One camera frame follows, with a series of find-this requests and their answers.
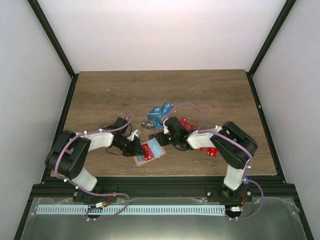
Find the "metal sheet front panel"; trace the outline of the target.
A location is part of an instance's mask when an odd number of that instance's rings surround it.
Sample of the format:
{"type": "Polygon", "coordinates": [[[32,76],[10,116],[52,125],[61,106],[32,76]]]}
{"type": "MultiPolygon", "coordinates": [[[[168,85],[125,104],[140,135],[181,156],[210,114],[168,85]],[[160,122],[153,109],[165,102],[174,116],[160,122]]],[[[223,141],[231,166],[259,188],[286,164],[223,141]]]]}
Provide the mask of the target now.
{"type": "MultiPolygon", "coordinates": [[[[66,198],[36,198],[23,240],[305,240],[291,198],[258,197],[245,204],[243,220],[225,215],[37,214],[39,205],[91,205],[66,198]]],[[[136,198],[129,205],[217,205],[194,198],[136,198]]]]}

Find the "black cards under blue pile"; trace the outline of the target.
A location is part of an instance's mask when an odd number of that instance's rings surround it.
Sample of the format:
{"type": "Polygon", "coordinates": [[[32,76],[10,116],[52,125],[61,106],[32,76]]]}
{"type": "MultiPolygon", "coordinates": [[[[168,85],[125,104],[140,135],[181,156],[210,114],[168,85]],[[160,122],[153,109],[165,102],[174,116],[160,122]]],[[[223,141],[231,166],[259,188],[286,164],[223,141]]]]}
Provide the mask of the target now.
{"type": "Polygon", "coordinates": [[[155,120],[144,119],[140,126],[144,129],[151,130],[151,131],[155,131],[157,129],[155,120]]]}

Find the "black frame post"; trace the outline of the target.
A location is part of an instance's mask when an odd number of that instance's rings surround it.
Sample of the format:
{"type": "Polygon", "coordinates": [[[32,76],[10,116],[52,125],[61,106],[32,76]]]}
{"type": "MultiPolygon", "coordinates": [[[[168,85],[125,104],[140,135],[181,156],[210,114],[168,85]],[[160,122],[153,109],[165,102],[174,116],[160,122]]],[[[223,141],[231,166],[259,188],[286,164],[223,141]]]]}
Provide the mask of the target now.
{"type": "Polygon", "coordinates": [[[286,0],[283,7],[281,8],[275,22],[272,25],[266,39],[264,40],[257,56],[255,57],[250,69],[247,73],[247,76],[252,78],[257,72],[259,66],[261,65],[263,59],[265,58],[267,52],[269,51],[272,43],[277,37],[279,31],[281,30],[283,24],[285,23],[287,17],[289,16],[292,8],[294,7],[296,0],[286,0]]]}
{"type": "Polygon", "coordinates": [[[37,0],[27,0],[29,6],[33,10],[36,18],[38,19],[42,29],[47,35],[51,45],[53,46],[55,52],[57,53],[61,63],[63,64],[65,70],[71,78],[74,78],[76,73],[72,68],[70,61],[68,60],[54,30],[52,29],[43,9],[41,8],[40,3],[37,0]]]}

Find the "left black frame post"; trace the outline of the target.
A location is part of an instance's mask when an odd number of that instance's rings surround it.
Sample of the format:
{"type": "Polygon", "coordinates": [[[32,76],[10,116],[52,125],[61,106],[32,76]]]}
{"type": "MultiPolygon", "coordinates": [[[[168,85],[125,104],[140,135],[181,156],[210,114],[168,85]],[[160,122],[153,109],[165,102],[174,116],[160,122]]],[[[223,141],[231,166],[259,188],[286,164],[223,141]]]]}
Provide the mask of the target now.
{"type": "Polygon", "coordinates": [[[63,64],[65,70],[71,78],[74,78],[76,73],[72,68],[70,61],[68,60],[54,30],[52,29],[43,9],[41,8],[40,3],[37,0],[27,0],[29,6],[33,10],[36,18],[38,19],[42,29],[47,35],[51,45],[53,46],[55,52],[57,53],[61,63],[63,64]]]}

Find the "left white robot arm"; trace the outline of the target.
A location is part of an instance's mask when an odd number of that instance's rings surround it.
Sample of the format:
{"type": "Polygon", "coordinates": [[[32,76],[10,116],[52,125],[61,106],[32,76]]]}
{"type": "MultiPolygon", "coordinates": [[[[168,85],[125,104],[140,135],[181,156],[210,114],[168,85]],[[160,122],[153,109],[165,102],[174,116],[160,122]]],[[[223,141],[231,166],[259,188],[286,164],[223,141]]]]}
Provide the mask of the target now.
{"type": "Polygon", "coordinates": [[[45,165],[65,182],[70,180],[76,187],[84,189],[89,201],[97,202],[102,196],[102,189],[96,185],[97,178],[84,167],[87,154],[96,149],[116,147],[124,157],[145,155],[139,139],[140,131],[125,135],[130,125],[129,121],[119,117],[113,125],[92,132],[64,130],[47,155],[45,165]]]}

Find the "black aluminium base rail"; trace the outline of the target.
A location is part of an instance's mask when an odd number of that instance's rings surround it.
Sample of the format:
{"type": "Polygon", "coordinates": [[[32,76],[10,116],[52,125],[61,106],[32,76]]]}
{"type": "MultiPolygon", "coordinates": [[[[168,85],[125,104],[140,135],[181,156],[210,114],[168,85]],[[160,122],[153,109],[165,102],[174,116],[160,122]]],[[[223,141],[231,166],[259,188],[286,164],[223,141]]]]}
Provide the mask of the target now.
{"type": "MultiPolygon", "coordinates": [[[[293,197],[298,193],[292,183],[280,176],[254,175],[249,177],[259,184],[266,197],[293,197]]],[[[124,193],[134,198],[206,198],[208,193],[218,194],[223,176],[134,176],[98,177],[95,192],[98,194],[124,193]]],[[[74,198],[77,202],[94,203],[102,200],[76,189],[55,177],[32,187],[32,198],[74,198]]]]}

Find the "right black frame post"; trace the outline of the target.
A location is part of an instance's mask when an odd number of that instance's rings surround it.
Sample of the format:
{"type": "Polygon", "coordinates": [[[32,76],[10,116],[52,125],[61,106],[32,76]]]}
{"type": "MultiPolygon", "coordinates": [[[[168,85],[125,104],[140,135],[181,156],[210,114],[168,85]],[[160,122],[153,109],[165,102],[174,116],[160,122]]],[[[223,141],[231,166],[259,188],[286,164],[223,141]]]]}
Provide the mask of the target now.
{"type": "Polygon", "coordinates": [[[283,24],[285,23],[287,17],[289,16],[292,8],[294,7],[296,0],[286,0],[283,7],[281,8],[275,22],[272,25],[266,39],[264,40],[257,56],[255,57],[250,69],[247,73],[247,76],[252,78],[257,72],[259,66],[261,65],[263,59],[265,58],[267,52],[269,51],[272,43],[277,37],[279,31],[281,30],[283,24]]]}

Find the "red card pile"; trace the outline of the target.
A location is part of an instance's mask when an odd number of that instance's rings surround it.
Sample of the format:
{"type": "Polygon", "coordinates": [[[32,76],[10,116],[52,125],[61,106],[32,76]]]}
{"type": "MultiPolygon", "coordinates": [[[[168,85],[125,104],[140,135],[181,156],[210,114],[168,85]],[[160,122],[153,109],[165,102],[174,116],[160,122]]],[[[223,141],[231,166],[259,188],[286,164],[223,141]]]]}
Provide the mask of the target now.
{"type": "MultiPolygon", "coordinates": [[[[193,124],[190,124],[190,120],[189,119],[187,119],[187,118],[185,118],[183,116],[179,119],[179,122],[181,123],[181,125],[188,132],[195,131],[197,129],[196,126],[194,126],[193,124]]],[[[198,150],[201,151],[201,152],[205,151],[208,156],[211,156],[211,157],[214,157],[214,158],[216,158],[218,156],[218,153],[219,153],[219,151],[218,151],[218,149],[216,147],[201,147],[198,150]]]]}

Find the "blue card pile top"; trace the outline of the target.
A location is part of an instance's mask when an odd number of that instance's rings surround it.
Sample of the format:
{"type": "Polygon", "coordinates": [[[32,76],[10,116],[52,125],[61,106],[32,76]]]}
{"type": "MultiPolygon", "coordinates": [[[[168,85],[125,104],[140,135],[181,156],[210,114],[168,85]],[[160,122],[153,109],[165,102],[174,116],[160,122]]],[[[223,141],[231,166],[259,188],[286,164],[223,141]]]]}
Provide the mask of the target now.
{"type": "Polygon", "coordinates": [[[162,129],[163,118],[165,118],[169,114],[173,106],[173,104],[167,102],[165,102],[161,107],[155,106],[150,112],[147,113],[147,120],[154,121],[154,126],[157,129],[162,129]]]}

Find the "red VIP card front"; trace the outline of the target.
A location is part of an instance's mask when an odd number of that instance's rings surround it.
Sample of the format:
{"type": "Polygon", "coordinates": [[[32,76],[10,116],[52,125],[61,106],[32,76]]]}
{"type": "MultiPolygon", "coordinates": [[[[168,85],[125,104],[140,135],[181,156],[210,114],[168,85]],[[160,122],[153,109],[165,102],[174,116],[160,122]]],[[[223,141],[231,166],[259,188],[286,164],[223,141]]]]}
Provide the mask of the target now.
{"type": "Polygon", "coordinates": [[[147,143],[143,143],[142,148],[145,151],[145,153],[143,155],[145,161],[150,161],[155,158],[155,155],[153,154],[151,148],[149,147],[149,145],[147,143]]]}

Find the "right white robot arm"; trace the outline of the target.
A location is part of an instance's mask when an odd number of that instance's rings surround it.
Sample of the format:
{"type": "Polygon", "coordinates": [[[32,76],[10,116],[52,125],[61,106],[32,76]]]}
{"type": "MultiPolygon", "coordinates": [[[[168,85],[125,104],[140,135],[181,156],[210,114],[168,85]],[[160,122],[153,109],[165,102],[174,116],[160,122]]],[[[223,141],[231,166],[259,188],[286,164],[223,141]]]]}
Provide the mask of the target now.
{"type": "Polygon", "coordinates": [[[200,148],[216,148],[227,163],[227,170],[221,187],[223,198],[229,202],[240,196],[246,181],[247,170],[258,149],[257,142],[232,121],[212,129],[186,129],[176,117],[163,122],[163,131],[148,136],[164,147],[178,146],[182,151],[200,148]]]}

